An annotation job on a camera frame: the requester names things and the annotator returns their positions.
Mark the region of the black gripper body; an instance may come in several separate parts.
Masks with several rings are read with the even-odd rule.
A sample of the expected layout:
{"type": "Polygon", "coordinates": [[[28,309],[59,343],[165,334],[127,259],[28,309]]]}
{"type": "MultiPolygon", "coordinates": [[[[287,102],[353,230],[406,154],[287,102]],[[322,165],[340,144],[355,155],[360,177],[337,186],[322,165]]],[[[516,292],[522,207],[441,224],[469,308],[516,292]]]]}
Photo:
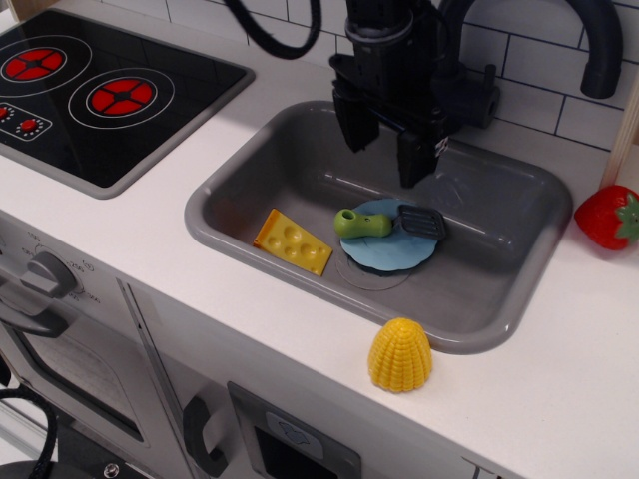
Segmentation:
{"type": "Polygon", "coordinates": [[[392,128],[448,136],[453,120],[435,98],[431,77],[440,60],[437,27],[405,27],[399,31],[348,27],[353,54],[337,54],[329,63],[336,73],[333,89],[364,102],[392,128]]]}

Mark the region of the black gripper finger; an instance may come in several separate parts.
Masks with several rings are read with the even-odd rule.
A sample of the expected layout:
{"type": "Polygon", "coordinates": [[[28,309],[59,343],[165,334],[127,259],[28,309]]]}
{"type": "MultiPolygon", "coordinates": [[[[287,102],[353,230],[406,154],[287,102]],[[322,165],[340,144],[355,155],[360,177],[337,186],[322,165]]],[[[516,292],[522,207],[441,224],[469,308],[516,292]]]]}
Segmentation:
{"type": "Polygon", "coordinates": [[[397,136],[397,160],[400,185],[404,189],[415,187],[425,177],[433,174],[444,152],[444,139],[433,142],[411,131],[397,136]]]}
{"type": "Polygon", "coordinates": [[[348,99],[333,90],[333,105],[337,120],[348,147],[354,152],[364,150],[379,136],[379,123],[364,102],[348,99]]]}

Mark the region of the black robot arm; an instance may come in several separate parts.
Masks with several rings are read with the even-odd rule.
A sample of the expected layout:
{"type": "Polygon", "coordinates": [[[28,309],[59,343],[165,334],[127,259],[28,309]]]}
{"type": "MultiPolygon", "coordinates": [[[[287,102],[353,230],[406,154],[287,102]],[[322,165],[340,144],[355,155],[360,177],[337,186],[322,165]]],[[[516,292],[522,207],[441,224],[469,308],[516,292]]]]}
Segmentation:
{"type": "Polygon", "coordinates": [[[381,126],[397,133],[399,181],[416,186],[435,172],[449,122],[431,80],[445,58],[449,28],[429,1],[350,1],[350,55],[335,54],[333,103],[347,145],[364,150],[381,126]]]}

